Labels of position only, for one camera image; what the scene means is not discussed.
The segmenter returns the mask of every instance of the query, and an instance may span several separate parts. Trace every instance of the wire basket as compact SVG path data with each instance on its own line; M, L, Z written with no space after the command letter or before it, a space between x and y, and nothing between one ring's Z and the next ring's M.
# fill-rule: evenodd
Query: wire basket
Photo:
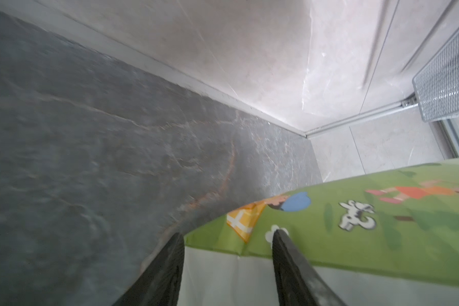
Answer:
M413 78L425 122L459 117L459 29Z

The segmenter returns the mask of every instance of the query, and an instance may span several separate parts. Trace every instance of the white marble wall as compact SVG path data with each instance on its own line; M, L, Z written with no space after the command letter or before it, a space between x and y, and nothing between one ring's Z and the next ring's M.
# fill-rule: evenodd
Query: white marble wall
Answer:
M19 1L41 3L300 131L410 95L412 76L459 27L459 0Z

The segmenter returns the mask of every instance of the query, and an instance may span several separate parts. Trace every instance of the cartoon character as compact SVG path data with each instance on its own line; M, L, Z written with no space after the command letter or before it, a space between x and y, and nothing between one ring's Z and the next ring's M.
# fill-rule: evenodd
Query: cartoon character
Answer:
M280 211L301 211L311 205L311 199L306 192L296 193L291 196L278 195L269 199L245 205L226 214L226 223L246 243L250 240L251 232L263 209L271 207Z
M307 192L296 193L291 196L281 195L264 200L269 207L280 211L301 211L311 205Z
M454 195L459 193L459 187L446 188L437 186L436 184L442 182L441 180L426 181L420 183L422 187L391 187L383 190L366 190L367 193L381 196L388 193L399 192L394 197L382 197L381 201L391 204L401 204L407 199L422 199L429 195Z
M376 221L373 218L362 216L364 212L374 213L374 207L372 205L350 200L348 203L340 203L340 206L347 209L347 212L342 216L342 222L338 225L341 229L349 232L356 225L360 225L367 230L376 227Z

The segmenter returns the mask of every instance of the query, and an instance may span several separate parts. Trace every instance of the tile grout line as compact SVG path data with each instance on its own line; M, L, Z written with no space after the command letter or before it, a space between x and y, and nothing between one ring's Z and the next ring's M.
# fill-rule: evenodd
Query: tile grout line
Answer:
M364 171L364 174L367 174L366 168L364 168L364 163L362 162L362 157L360 156L360 153L359 153L359 148L357 148L357 143L355 142L355 138L352 133L352 128L350 126L349 126L349 131L350 131L350 134L352 135L352 140L355 145L355 150L357 151L357 155L359 155L359 160L360 160L360 164L362 165L362 170Z

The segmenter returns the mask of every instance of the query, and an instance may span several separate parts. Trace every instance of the floor tile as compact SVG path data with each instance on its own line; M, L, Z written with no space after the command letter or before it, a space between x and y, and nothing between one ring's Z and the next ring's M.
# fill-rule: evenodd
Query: floor tile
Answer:
M366 173L443 160L417 108L351 127Z
M311 142L323 182L365 174L349 127L312 138Z

